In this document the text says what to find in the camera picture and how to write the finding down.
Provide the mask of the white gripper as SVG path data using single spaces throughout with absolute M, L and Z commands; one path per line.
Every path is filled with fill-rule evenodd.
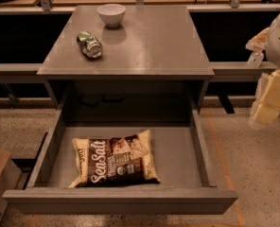
M 269 29 L 266 27 L 245 45 L 251 51 L 263 51 Z M 271 125 L 280 114 L 280 68 L 270 75 L 263 73 L 256 88 L 256 99 L 250 110 L 248 125 L 260 131 Z

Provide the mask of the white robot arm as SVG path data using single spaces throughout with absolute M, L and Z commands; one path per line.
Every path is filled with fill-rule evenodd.
M 280 114 L 280 13 L 269 27 L 251 38 L 245 47 L 252 51 L 248 66 L 258 68 L 264 58 L 276 66 L 270 75 L 261 75 L 256 87 L 249 126 L 258 131 L 267 128 Z

